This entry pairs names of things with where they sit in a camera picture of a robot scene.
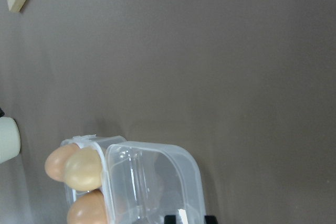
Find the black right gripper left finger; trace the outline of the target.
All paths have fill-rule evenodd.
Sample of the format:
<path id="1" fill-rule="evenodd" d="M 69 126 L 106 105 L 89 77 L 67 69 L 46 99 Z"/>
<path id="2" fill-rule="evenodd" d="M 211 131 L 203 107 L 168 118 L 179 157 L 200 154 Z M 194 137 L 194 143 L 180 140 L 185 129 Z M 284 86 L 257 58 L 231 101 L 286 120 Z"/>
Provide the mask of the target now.
<path id="1" fill-rule="evenodd" d="M 166 215 L 164 217 L 164 224 L 175 224 L 175 215 Z"/>

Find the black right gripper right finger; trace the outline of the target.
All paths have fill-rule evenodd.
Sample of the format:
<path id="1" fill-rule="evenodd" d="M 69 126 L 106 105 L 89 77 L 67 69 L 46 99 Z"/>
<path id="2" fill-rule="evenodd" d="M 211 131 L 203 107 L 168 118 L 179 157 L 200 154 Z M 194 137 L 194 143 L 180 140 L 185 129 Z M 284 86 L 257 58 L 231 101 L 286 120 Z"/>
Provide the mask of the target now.
<path id="1" fill-rule="evenodd" d="M 218 224 L 217 218 L 214 215 L 204 216 L 205 224 Z"/>

